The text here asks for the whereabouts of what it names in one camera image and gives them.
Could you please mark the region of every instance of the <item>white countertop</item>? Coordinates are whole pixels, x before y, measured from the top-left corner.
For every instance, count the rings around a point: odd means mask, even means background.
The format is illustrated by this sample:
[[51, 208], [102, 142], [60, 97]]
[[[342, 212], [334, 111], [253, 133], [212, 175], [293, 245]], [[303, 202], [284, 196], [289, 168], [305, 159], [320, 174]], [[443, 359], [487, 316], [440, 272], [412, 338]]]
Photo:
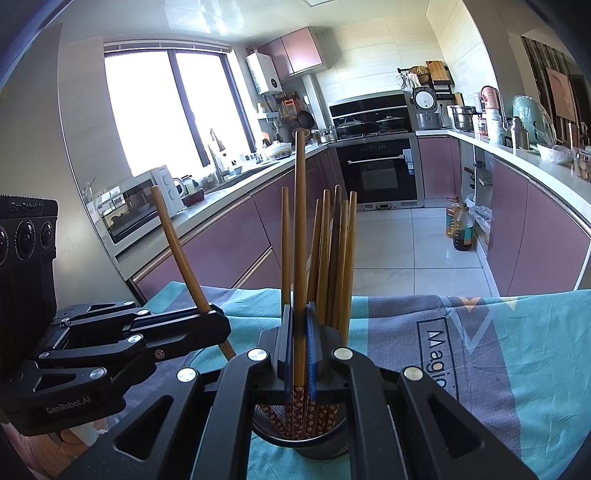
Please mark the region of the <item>white countertop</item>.
[[524, 150], [514, 150], [501, 145], [493, 145], [489, 143], [487, 138], [481, 138], [479, 135], [469, 132], [443, 129], [423, 130], [416, 132], [416, 134], [418, 137], [449, 135], [502, 158], [544, 185], [569, 205], [581, 218], [585, 219], [587, 223], [591, 224], [591, 183], [578, 178], [572, 167], [548, 163], [538, 155], [527, 153]]
[[[306, 158], [316, 155], [327, 148], [327, 145], [306, 146]], [[280, 160], [274, 165], [269, 166], [269, 168], [255, 173], [231, 187], [208, 193], [205, 195], [204, 201], [181, 210], [172, 218], [177, 235], [182, 237], [220, 210], [248, 195], [249, 192], [267, 180], [289, 170], [294, 166], [295, 162], [296, 155], [293, 154], [291, 157]], [[123, 276], [123, 279], [127, 280], [167, 247], [168, 242], [164, 236], [162, 227], [158, 226], [127, 250], [117, 255], [113, 259], [113, 263], [121, 273], [121, 276]]]

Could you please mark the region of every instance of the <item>white tiled floor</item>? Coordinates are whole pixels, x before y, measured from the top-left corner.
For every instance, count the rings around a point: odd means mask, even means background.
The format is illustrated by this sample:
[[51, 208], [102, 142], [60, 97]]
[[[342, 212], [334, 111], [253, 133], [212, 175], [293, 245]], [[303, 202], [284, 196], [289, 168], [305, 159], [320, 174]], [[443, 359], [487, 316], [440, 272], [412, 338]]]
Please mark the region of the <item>white tiled floor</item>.
[[475, 249], [445, 236], [445, 208], [358, 212], [353, 294], [491, 295]]

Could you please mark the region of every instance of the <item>camera lens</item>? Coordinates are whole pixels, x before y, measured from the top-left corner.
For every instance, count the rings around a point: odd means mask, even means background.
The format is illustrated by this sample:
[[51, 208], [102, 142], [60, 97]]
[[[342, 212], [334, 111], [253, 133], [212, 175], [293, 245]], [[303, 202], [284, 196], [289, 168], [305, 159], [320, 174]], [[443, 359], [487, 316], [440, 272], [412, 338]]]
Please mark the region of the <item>camera lens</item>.
[[6, 230], [0, 227], [0, 264], [2, 264], [8, 256], [8, 234]]
[[35, 249], [35, 227], [30, 220], [22, 222], [17, 229], [17, 255], [26, 260]]
[[41, 227], [41, 246], [43, 248], [49, 248], [51, 246], [51, 240], [53, 239], [53, 227], [49, 222], [45, 222]]

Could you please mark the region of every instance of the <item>wooden chopstick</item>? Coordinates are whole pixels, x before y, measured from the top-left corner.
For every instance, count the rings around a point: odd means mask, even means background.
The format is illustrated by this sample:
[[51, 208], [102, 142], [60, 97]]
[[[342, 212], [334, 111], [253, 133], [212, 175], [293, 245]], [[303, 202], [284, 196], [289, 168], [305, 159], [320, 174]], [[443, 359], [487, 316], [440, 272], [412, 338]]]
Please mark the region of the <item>wooden chopstick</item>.
[[326, 324], [329, 326], [332, 326], [333, 306], [335, 302], [336, 271], [340, 242], [340, 205], [340, 185], [337, 184], [335, 186], [335, 208], [333, 209], [333, 227], [330, 239], [328, 294], [326, 296]]
[[295, 227], [294, 227], [294, 368], [293, 384], [306, 384], [306, 153], [305, 135], [295, 133]]
[[288, 187], [281, 188], [281, 316], [283, 316], [283, 307], [291, 305], [289, 193]]
[[316, 301], [318, 291], [318, 262], [320, 255], [320, 234], [322, 232], [322, 203], [316, 200], [314, 214], [314, 231], [312, 234], [312, 251], [310, 253], [310, 272], [308, 273], [308, 302]]
[[339, 321], [340, 337], [343, 345], [349, 340], [349, 322], [351, 319], [351, 295], [353, 293], [353, 273], [355, 267], [355, 217], [357, 214], [357, 192], [351, 192], [349, 199], [349, 227], [347, 246], [345, 247], [345, 273], [343, 275], [343, 298]]
[[316, 292], [316, 316], [320, 325], [326, 324], [326, 300], [328, 297], [330, 255], [330, 190], [324, 191], [322, 202], [322, 232], [318, 266], [318, 291]]
[[[187, 290], [191, 294], [195, 305], [199, 309], [199, 312], [207, 313], [211, 310], [211, 308], [209, 307], [209, 303], [203, 294], [203, 290], [201, 290], [201, 287], [199, 286], [199, 282], [197, 282], [197, 278], [195, 277], [187, 256], [184, 253], [183, 246], [178, 239], [177, 232], [174, 230], [173, 223], [168, 216], [168, 210], [166, 208], [166, 204], [164, 203], [164, 199], [162, 198], [160, 188], [154, 186], [150, 190], [152, 197], [154, 198], [154, 203], [156, 204], [156, 209], [158, 210], [158, 216], [160, 217], [160, 223], [162, 223], [164, 234], [166, 235], [166, 239], [168, 240], [168, 244], [170, 245], [170, 249], [173, 253], [173, 257], [177, 263], [178, 269], [183, 276]], [[223, 355], [226, 357], [226, 360], [230, 360], [236, 356], [236, 352], [232, 348], [232, 345], [230, 345], [230, 342], [227, 340], [223, 343], [220, 343], [218, 346], [220, 347]]]
[[345, 273], [345, 252], [347, 246], [347, 226], [349, 224], [349, 201], [343, 200], [340, 205], [340, 233], [339, 256], [337, 258], [335, 300], [333, 302], [333, 316], [331, 327], [339, 329], [341, 305], [343, 303], [343, 275]]

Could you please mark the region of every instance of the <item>blue tablecloth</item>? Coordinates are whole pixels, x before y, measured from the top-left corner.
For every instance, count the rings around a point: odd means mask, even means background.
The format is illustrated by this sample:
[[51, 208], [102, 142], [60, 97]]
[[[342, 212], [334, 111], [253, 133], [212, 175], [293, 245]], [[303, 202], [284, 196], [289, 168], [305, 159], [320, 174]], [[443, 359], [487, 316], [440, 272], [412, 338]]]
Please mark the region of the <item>blue tablecloth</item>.
[[[204, 292], [230, 319], [229, 340], [237, 352], [280, 324], [278, 290]], [[192, 304], [184, 284], [172, 282], [147, 307], [157, 313]], [[540, 479], [555, 480], [591, 429], [590, 305], [589, 290], [485, 299], [354, 297], [349, 346], [381, 367], [417, 365], [430, 372]], [[148, 381], [130, 389], [120, 415], [184, 361], [201, 372], [226, 363], [217, 347], [163, 362]], [[248, 478], [346, 479], [349, 461], [308, 460], [253, 434]]]

